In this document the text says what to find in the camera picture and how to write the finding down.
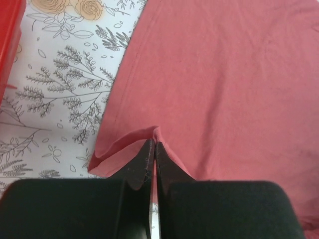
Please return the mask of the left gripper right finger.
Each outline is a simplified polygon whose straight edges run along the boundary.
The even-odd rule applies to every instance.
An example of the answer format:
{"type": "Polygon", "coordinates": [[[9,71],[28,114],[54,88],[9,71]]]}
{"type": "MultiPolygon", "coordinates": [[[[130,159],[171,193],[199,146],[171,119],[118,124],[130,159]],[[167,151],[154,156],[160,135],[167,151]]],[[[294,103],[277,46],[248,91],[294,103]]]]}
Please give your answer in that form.
{"type": "Polygon", "coordinates": [[[196,181],[156,144],[162,239],[303,239],[284,190],[269,181],[196,181]]]}

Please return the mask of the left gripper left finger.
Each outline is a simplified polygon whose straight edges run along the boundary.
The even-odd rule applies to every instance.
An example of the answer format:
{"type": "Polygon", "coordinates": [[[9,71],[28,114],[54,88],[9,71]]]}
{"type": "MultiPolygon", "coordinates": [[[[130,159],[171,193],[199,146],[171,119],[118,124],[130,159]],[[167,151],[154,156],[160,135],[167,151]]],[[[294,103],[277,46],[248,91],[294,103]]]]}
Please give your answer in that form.
{"type": "Polygon", "coordinates": [[[23,179],[0,200],[3,239],[149,239],[155,143],[110,178],[23,179]]]}

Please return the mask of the pink t-shirt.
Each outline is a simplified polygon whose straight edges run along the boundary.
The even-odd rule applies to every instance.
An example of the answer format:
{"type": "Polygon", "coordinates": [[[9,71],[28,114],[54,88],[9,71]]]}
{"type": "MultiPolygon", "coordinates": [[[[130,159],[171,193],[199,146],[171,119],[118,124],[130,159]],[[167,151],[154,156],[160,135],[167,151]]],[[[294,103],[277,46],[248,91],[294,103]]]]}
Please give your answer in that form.
{"type": "Polygon", "coordinates": [[[319,3],[150,0],[112,86],[88,170],[144,141],[201,180],[268,180],[319,236],[319,3]]]}

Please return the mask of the floral patterned table mat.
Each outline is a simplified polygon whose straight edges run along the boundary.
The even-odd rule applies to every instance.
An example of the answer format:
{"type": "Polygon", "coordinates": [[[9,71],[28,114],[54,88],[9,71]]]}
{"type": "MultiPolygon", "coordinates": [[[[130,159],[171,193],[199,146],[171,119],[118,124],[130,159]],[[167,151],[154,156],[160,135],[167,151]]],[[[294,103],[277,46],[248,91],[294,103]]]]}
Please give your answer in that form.
{"type": "Polygon", "coordinates": [[[88,172],[144,0],[29,0],[0,107],[0,198],[23,179],[88,172]]]}

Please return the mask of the red plastic tray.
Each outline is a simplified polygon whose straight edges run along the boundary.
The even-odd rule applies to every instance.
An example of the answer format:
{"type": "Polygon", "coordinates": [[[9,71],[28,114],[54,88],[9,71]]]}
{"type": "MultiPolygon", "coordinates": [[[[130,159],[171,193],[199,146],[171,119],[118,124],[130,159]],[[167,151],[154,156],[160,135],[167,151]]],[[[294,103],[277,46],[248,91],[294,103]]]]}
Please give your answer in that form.
{"type": "Polygon", "coordinates": [[[21,37],[21,21],[25,12],[24,0],[0,1],[0,96],[6,88],[21,37]]]}

